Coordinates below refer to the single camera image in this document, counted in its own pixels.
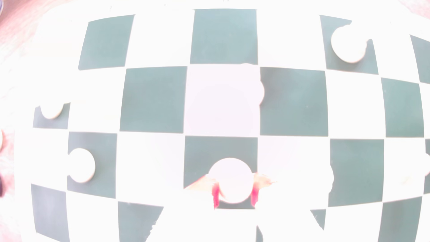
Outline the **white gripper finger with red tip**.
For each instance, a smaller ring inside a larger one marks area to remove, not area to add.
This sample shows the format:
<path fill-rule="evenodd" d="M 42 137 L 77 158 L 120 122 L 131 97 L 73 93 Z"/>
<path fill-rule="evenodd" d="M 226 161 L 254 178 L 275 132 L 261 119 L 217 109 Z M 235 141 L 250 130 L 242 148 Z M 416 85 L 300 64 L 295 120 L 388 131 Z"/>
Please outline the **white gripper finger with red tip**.
<path fill-rule="evenodd" d="M 289 194 L 287 184 L 253 174 L 251 203 L 264 242 L 330 242 L 306 206 Z"/>
<path fill-rule="evenodd" d="M 148 242 L 215 242 L 219 183 L 204 175 L 175 194 L 152 226 Z"/>

